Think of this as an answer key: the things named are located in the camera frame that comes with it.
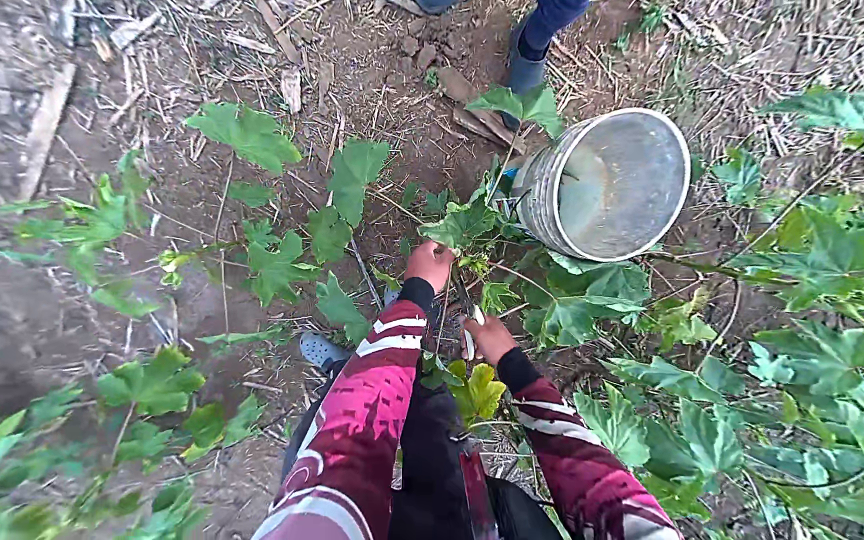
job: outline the pink patterned sleeve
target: pink patterned sleeve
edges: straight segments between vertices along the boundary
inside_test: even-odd
[[[254,540],[385,538],[426,313],[388,307],[345,364]]]
[[[498,364],[562,524],[581,538],[681,540],[655,497],[592,433],[522,350]]]

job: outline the white stripe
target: white stripe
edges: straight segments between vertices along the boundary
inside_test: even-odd
[[[575,414],[575,409],[561,403],[553,403],[549,401],[512,401],[512,405],[514,406],[523,406],[527,405],[529,407],[538,407],[539,409],[545,409],[547,411],[555,411],[560,412],[562,414],[572,415]]]
[[[355,354],[359,357],[365,357],[386,349],[414,349],[417,351],[422,349],[422,346],[423,337],[420,335],[390,335],[375,343],[363,340],[362,343],[359,343],[359,348],[355,350]]]
[[[595,433],[578,423],[571,423],[565,420],[540,420],[518,409],[515,410],[515,414],[518,416],[518,421],[522,423],[522,426],[530,430],[535,430],[547,436],[571,437],[589,444],[602,446],[602,440],[595,436]]]
[[[396,327],[425,328],[426,319],[395,319],[389,323],[375,321],[375,324],[372,325],[372,330],[375,331],[376,334],[382,334],[390,328]]]

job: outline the galvanized bucket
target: galvanized bucket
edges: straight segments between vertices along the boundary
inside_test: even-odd
[[[666,234],[686,202],[690,153],[679,128],[621,108],[565,130],[512,182],[519,222],[555,251],[599,263],[634,257]]]

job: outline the yellowing leaf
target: yellowing leaf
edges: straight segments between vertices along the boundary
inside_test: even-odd
[[[185,125],[212,141],[231,145],[240,158],[273,175],[282,174],[283,164],[296,164],[303,158],[275,117],[245,104],[204,103]]]

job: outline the shoe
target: shoe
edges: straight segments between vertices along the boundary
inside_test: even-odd
[[[344,350],[324,335],[311,330],[304,331],[298,338],[298,351],[306,362],[326,374],[330,373],[336,362],[345,363],[353,355],[350,350]]]
[[[543,55],[540,60],[531,60],[522,57],[519,52],[519,40],[525,29],[525,23],[530,17],[532,17],[532,13],[529,13],[512,29],[509,37],[509,75],[505,86],[509,88],[511,93],[519,96],[525,95],[546,80],[547,56]],[[505,127],[512,131],[519,129],[519,118],[508,112],[502,112],[502,121],[505,123]]]
[[[415,0],[415,4],[430,16],[440,16],[462,0]]]

